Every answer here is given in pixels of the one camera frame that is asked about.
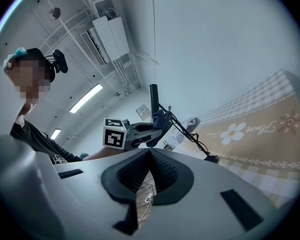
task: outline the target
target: fiducial marker cube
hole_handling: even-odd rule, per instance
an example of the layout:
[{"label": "fiducial marker cube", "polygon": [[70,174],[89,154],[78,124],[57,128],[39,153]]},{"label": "fiducial marker cube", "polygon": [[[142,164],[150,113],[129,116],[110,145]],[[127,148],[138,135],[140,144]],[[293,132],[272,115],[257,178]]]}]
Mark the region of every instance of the fiducial marker cube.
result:
[{"label": "fiducial marker cube", "polygon": [[105,118],[103,121],[104,147],[123,150],[125,148],[127,129],[120,119]]}]

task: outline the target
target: air conditioner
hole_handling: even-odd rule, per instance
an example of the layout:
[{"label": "air conditioner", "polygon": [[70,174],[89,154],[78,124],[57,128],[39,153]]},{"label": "air conditioner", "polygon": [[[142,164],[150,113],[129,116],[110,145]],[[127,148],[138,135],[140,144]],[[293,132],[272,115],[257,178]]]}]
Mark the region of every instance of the air conditioner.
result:
[{"label": "air conditioner", "polygon": [[121,17],[108,20],[103,16],[92,21],[93,26],[81,37],[100,65],[113,62],[130,52]]},{"label": "air conditioner", "polygon": [[105,65],[110,62],[109,56],[94,27],[83,32],[81,37],[100,65]]}]

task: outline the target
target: black t-shirt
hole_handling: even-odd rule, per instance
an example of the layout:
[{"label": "black t-shirt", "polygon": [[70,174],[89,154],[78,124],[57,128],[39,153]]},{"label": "black t-shirt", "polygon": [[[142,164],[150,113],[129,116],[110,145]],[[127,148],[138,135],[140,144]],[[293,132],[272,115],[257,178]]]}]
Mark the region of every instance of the black t-shirt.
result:
[{"label": "black t-shirt", "polygon": [[19,124],[14,123],[10,135],[29,144],[34,151],[48,154],[53,164],[82,161],[80,157],[74,156],[64,150],[54,139],[50,138],[47,134],[40,132],[26,120],[24,120],[23,128],[21,128]]}]

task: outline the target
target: dark hair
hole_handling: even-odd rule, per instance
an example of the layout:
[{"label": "dark hair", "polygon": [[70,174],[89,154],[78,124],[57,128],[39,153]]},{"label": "dark hair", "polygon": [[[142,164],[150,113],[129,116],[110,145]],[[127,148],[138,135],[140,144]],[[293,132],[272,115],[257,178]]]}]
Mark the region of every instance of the dark hair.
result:
[{"label": "dark hair", "polygon": [[21,61],[33,61],[33,60],[38,60],[43,62],[45,72],[49,74],[50,83],[51,83],[56,76],[52,64],[45,58],[43,53],[38,48],[27,49],[26,52],[27,54],[13,57],[11,60],[13,60],[13,62],[17,64],[20,64]]}]

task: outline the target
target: checkered tablecloth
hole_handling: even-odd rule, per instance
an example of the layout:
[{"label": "checkered tablecloth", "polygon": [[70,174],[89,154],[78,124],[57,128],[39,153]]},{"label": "checkered tablecloth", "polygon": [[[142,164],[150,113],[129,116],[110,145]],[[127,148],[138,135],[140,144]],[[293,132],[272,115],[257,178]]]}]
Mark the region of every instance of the checkered tablecloth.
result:
[{"label": "checkered tablecloth", "polygon": [[[280,207],[288,200],[297,197],[300,192],[300,153],[291,154],[293,156],[289,163],[285,162],[281,153],[273,155],[273,153],[270,151],[267,152],[267,150],[262,151],[263,156],[258,152],[251,155],[253,151],[251,151],[249,147],[258,147],[263,144],[259,142],[260,139],[257,137],[254,140],[253,146],[242,142],[244,145],[242,145],[240,151],[237,149],[238,146],[236,146],[236,148],[232,146],[229,147],[226,153],[220,153],[216,151],[220,148],[220,145],[216,145],[216,142],[207,142],[207,140],[211,140],[211,138],[209,139],[209,136],[205,135],[205,133],[207,133],[207,128],[211,129],[222,124],[228,126],[235,120],[241,120],[240,117],[243,118],[243,116],[245,116],[244,118],[247,120],[247,117],[250,118],[254,112],[258,113],[258,111],[270,109],[268,107],[272,105],[279,106],[279,104],[277,104],[279,102],[285,102],[285,104],[287,104],[291,99],[296,101],[297,96],[284,72],[279,70],[273,76],[239,98],[211,111],[206,118],[201,120],[201,124],[194,130],[195,133],[199,134],[199,140],[210,147],[209,151],[211,154],[219,156],[218,164],[220,166],[227,168],[246,182],[258,188],[276,207]],[[299,122],[297,127],[297,136],[299,138],[298,140],[300,140]],[[278,131],[278,129],[279,127],[276,130],[276,134],[281,138],[282,136],[278,134],[283,131]],[[297,148],[299,143],[296,141],[293,144],[281,143],[281,145],[295,145]],[[196,144],[187,139],[173,151],[198,159],[206,158],[206,155],[198,149]]]},{"label": "checkered tablecloth", "polygon": [[227,104],[212,110],[201,120],[204,125],[241,117],[261,110],[294,94],[294,89],[282,69],[258,86]]}]

